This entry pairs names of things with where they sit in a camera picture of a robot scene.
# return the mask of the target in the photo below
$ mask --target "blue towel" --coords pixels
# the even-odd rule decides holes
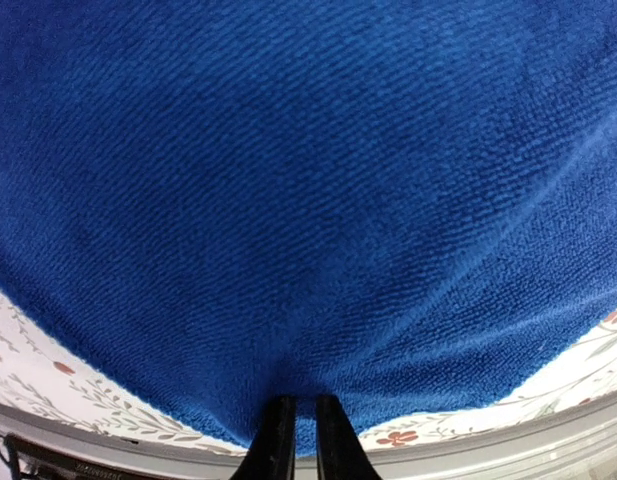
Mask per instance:
[[[488,405],[617,306],[617,0],[0,0],[0,287],[241,444]]]

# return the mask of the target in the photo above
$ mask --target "floral wallpaper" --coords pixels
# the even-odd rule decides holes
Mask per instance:
[[[417,413],[360,435],[366,451],[464,438],[518,425],[617,390],[617,310],[508,398],[488,408]],[[143,403],[39,330],[0,292],[0,403],[101,435],[220,455],[245,450]]]

